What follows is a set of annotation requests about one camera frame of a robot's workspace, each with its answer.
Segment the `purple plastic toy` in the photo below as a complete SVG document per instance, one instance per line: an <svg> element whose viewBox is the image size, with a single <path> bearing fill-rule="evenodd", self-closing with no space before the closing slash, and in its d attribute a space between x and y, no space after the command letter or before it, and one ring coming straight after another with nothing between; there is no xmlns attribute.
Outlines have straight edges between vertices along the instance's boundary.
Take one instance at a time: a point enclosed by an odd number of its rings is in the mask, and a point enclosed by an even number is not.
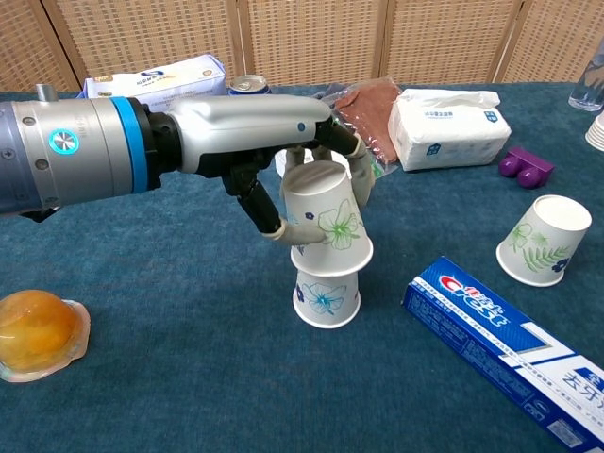
<svg viewBox="0 0 604 453"><path fill-rule="evenodd" d="M518 184L525 189L543 186L554 168L548 161L520 146L510 148L506 157L499 162L499 173L506 177L517 176Z"/></svg>

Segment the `blue carpet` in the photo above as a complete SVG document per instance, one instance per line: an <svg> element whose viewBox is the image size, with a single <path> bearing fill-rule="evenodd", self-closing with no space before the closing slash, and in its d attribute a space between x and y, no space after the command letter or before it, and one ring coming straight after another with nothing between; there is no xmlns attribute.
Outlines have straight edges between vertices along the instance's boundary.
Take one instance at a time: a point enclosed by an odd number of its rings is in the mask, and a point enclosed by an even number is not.
<svg viewBox="0 0 604 453"><path fill-rule="evenodd" d="M340 329L298 318L289 251L260 237L218 179L170 174L160 190L41 225L2 219L0 296L39 288L78 300L92 333L68 368L0 382L0 451L564 451L400 302L445 255L604 365L604 154L583 139L594 115L567 105L570 84L456 88L497 91L506 148L557 168L533 191L496 162L379 179L363 212L376 250L361 310ZM277 200L274 168L261 180ZM577 199L594 223L564 280L537 289L504 274L495 246L544 193Z"/></svg>

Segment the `white tissue package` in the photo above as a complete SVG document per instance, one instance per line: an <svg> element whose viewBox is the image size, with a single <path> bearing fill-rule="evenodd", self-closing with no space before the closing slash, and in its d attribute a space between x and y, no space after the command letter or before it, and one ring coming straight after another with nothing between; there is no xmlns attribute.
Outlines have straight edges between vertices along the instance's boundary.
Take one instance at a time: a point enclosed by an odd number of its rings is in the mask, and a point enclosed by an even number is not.
<svg viewBox="0 0 604 453"><path fill-rule="evenodd" d="M486 165L512 131L496 92L407 89L393 103L388 132L403 170Z"/></svg>
<svg viewBox="0 0 604 453"><path fill-rule="evenodd" d="M135 74L87 78L80 97L136 97L157 112L166 111L178 98L226 93L223 64L205 54Z"/></svg>

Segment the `stack of white cups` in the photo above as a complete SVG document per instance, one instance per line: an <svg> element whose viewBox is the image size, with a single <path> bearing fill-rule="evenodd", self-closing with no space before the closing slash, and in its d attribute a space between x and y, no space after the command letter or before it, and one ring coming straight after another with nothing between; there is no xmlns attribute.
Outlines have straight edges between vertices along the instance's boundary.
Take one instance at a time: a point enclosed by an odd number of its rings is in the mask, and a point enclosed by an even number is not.
<svg viewBox="0 0 604 453"><path fill-rule="evenodd" d="M604 113L596 116L591 127L585 133L585 140L595 149L604 151Z"/></svg>
<svg viewBox="0 0 604 453"><path fill-rule="evenodd" d="M294 167L283 178L288 222L323 229L322 243L292 247L297 268L294 308L308 324L336 328L359 311L358 272L373 257L345 167L317 160Z"/></svg>

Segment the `woven panel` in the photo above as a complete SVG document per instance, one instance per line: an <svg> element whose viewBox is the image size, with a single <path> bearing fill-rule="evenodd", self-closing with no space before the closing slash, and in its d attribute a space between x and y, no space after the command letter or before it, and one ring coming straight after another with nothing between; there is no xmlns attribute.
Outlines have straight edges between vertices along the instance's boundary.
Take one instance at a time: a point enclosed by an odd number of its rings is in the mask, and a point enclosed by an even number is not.
<svg viewBox="0 0 604 453"><path fill-rule="evenodd" d="M225 65L229 77L235 73L227 1L57 3L89 76L139 72L206 53Z"/></svg>
<svg viewBox="0 0 604 453"><path fill-rule="evenodd" d="M346 83L371 77L379 0L247 4L254 71L270 84Z"/></svg>
<svg viewBox="0 0 604 453"><path fill-rule="evenodd" d="M533 0L501 80L576 81L604 33L604 2Z"/></svg>
<svg viewBox="0 0 604 453"><path fill-rule="evenodd" d="M0 91L33 92L36 83L51 83L57 90L77 91L76 78L61 73L71 71L67 58L60 54L59 42L53 45L41 31L25 0L0 2Z"/></svg>
<svg viewBox="0 0 604 453"><path fill-rule="evenodd" d="M513 0L398 0L386 73L399 83L487 82Z"/></svg>

